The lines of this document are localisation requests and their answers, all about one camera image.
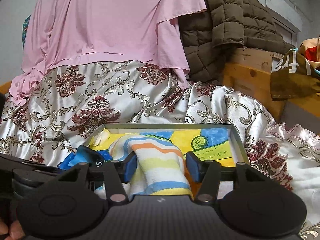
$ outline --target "pink sleeve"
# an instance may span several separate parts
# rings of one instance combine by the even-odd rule
[[[172,68],[181,89],[187,88],[185,75],[190,69],[180,39],[178,16],[206,10],[204,0],[160,0],[157,8],[158,52],[155,63],[159,68]]]
[[[23,105],[45,75],[45,55],[53,24],[51,7],[38,0],[31,15],[21,65],[24,73],[12,80],[9,89],[15,105]]]

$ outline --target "pink shirt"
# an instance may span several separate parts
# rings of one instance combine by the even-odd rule
[[[38,0],[22,70],[10,94],[23,105],[49,69],[139,60],[173,68],[181,88],[189,72],[177,17],[206,10],[204,0]]]

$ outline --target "brown quilted jacket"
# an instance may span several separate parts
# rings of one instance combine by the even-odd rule
[[[258,0],[204,0],[207,11],[179,17],[190,80],[220,79],[234,49],[264,49],[281,54],[293,46],[276,32],[275,23]]]

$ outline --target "striped towel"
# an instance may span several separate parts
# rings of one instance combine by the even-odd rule
[[[114,160],[124,160],[132,151],[137,155],[137,170],[129,185],[133,195],[191,195],[184,176],[182,152],[169,140],[145,135],[124,135],[109,147]]]

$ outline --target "black device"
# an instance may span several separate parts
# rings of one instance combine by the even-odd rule
[[[100,167],[79,163],[63,171],[0,155],[2,218],[7,199],[19,199],[16,216],[36,240],[298,240],[307,210],[303,201],[246,163],[235,168],[200,161],[187,153],[186,166],[199,192],[188,195],[136,195],[129,202],[122,183],[136,169],[134,153]],[[234,190],[217,200],[221,181]],[[104,182],[106,199],[93,190]]]

